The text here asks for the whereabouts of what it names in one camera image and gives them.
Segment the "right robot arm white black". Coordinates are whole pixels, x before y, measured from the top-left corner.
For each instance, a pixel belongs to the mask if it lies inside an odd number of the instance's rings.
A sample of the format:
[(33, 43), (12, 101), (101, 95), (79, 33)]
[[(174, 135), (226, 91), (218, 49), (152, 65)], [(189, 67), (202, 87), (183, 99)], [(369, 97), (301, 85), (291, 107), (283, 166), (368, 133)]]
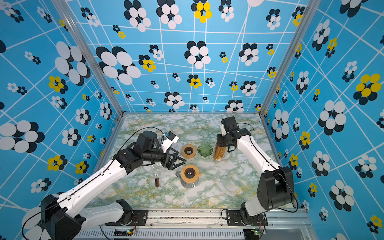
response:
[(239, 210), (244, 225), (251, 226), (260, 222), (266, 212), (280, 209), (284, 205), (298, 205), (292, 170), (274, 162), (257, 144), (251, 132), (238, 126), (235, 117), (221, 120), (217, 144), (219, 147), (233, 147), (241, 151), (260, 174), (257, 196), (243, 203)]

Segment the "green glass dripper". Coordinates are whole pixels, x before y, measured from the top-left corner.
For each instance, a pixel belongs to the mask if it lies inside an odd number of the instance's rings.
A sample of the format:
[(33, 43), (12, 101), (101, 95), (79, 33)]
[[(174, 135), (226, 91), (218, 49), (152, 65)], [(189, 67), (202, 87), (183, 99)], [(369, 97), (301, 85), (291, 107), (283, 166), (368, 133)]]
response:
[(213, 153), (213, 147), (210, 144), (204, 143), (198, 146), (197, 151), (201, 157), (207, 158)]

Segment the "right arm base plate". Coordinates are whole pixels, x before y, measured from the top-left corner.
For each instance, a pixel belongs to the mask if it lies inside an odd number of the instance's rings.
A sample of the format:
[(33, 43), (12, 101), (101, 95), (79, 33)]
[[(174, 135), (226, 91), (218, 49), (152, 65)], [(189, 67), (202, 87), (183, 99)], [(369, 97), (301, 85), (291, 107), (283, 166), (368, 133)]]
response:
[(223, 218), (229, 227), (266, 227), (268, 220), (263, 214), (249, 216), (243, 210), (225, 210)]

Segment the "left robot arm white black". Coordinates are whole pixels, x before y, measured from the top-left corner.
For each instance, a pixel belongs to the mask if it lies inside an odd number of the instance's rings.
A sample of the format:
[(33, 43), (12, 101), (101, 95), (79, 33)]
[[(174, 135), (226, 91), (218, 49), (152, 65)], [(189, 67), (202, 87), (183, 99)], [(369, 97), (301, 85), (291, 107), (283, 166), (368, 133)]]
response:
[(71, 190), (57, 197), (49, 195), (41, 202), (41, 219), (52, 240), (72, 240), (80, 232), (106, 223), (139, 225), (139, 218), (124, 200), (96, 208), (87, 204), (113, 183), (139, 167), (160, 163), (174, 170), (186, 163), (172, 148), (179, 137), (169, 131), (159, 140), (156, 133), (144, 131), (137, 140), (120, 149), (104, 167)]

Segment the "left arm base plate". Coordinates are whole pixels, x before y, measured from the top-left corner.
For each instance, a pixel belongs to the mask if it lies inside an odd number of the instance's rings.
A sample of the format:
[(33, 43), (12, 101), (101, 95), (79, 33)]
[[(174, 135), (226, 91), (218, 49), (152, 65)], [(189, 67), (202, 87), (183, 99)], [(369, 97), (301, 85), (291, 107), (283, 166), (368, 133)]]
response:
[(148, 210), (132, 210), (129, 214), (123, 214), (117, 222), (106, 223), (106, 226), (142, 227), (146, 225), (148, 213)]

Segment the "ribbed glass carafe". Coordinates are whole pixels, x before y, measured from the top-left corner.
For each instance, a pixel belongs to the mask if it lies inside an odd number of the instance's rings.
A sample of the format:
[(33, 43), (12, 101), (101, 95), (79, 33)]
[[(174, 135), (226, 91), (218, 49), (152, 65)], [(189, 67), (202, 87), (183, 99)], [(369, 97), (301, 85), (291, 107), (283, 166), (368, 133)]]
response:
[(199, 184), (200, 179), (200, 175), (194, 169), (187, 169), (184, 172), (177, 171), (176, 177), (180, 179), (182, 186), (187, 189), (195, 188)]

